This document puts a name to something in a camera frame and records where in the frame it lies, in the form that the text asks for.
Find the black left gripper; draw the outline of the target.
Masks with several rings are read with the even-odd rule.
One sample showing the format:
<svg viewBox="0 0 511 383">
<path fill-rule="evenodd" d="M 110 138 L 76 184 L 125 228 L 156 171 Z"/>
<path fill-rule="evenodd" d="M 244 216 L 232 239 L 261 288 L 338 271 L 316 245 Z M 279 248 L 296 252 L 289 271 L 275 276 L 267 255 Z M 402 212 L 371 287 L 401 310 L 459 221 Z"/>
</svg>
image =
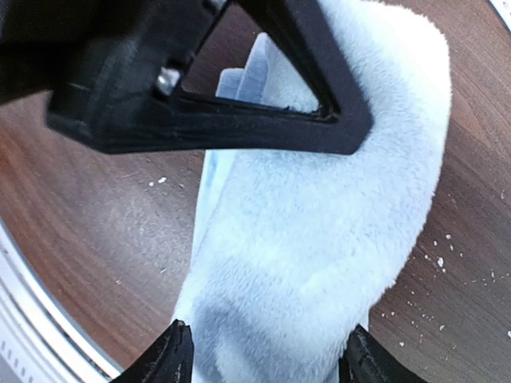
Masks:
<svg viewBox="0 0 511 383">
<path fill-rule="evenodd" d="M 141 73 L 135 56 L 155 54 L 149 89 L 161 68 L 187 73 L 224 12 L 225 1 L 3 1 L 1 102 L 69 85 L 91 92 L 113 57 Z"/>
</svg>

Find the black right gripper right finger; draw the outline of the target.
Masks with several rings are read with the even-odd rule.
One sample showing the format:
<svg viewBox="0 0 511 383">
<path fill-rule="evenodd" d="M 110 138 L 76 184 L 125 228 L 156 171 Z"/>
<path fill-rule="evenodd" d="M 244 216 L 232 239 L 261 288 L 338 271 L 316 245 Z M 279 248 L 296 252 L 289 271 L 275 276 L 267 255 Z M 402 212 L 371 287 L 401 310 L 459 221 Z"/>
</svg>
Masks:
<svg viewBox="0 0 511 383">
<path fill-rule="evenodd" d="M 403 382 L 402 365 L 361 325 L 339 360 L 339 382 Z"/>
</svg>

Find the light blue towel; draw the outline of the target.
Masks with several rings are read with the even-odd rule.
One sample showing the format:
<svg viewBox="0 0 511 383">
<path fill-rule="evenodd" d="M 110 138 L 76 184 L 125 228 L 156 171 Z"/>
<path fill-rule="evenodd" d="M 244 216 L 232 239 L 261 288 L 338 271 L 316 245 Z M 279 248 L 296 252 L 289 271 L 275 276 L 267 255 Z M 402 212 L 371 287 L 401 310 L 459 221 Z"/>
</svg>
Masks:
<svg viewBox="0 0 511 383">
<path fill-rule="evenodd" d="M 194 382 L 337 381 L 430 211 L 451 109 L 445 36 L 403 6 L 322 8 L 374 126 L 350 156 L 231 157 L 174 311 L 192 330 Z"/>
</svg>

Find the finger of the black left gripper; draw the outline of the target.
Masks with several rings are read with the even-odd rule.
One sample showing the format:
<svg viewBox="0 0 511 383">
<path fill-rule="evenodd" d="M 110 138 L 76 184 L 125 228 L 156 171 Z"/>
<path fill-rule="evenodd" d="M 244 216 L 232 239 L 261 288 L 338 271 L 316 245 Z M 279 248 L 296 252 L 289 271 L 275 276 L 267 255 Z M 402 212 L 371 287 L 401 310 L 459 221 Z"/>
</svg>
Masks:
<svg viewBox="0 0 511 383">
<path fill-rule="evenodd" d="M 149 89 L 155 54 L 135 56 L 141 73 L 113 57 L 87 92 L 55 89 L 46 123 L 54 131 L 108 154 L 196 149 L 270 148 L 350 155 L 373 125 L 370 107 L 317 1 L 243 1 L 241 7 L 272 38 L 315 94 L 314 113 L 186 93 L 187 73 L 161 68 Z"/>
</svg>

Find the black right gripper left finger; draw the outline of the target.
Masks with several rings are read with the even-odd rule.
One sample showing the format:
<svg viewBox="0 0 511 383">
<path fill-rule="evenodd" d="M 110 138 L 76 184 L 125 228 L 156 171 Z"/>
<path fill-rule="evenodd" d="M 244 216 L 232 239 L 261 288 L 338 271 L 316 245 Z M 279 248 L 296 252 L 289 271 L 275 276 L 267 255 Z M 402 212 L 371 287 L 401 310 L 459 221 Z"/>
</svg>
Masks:
<svg viewBox="0 0 511 383">
<path fill-rule="evenodd" d="M 175 320 L 115 383 L 191 383 L 193 356 L 191 329 Z"/>
</svg>

